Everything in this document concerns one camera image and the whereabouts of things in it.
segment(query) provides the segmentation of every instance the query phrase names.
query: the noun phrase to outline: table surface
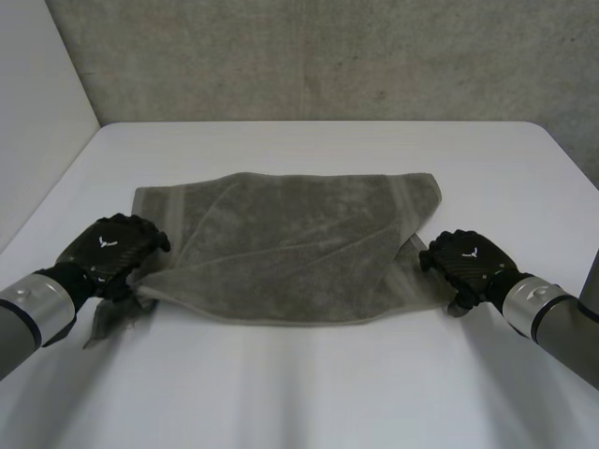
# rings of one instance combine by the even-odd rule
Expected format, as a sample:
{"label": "table surface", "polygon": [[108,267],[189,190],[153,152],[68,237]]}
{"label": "table surface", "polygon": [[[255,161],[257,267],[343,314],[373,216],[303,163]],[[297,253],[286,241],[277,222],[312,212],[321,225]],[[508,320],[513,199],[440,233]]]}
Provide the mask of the table surface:
{"label": "table surface", "polygon": [[[52,264],[146,185],[238,171],[426,171],[444,196],[418,234],[475,229],[577,295],[599,192],[530,123],[121,123],[87,145],[0,255],[0,287]],[[67,340],[0,384],[3,448],[596,447],[599,393],[481,306],[362,326],[212,322],[169,304],[82,351]]]}

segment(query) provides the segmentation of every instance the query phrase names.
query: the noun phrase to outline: towel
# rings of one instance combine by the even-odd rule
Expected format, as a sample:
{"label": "towel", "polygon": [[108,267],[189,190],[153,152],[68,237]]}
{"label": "towel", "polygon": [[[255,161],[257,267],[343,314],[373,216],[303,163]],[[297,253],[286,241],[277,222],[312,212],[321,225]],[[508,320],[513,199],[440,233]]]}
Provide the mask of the towel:
{"label": "towel", "polygon": [[136,273],[136,295],[102,301],[91,342],[156,300],[245,325],[324,326],[445,305],[415,234],[441,201],[430,174],[269,176],[145,187],[133,213],[167,232],[170,253]]}

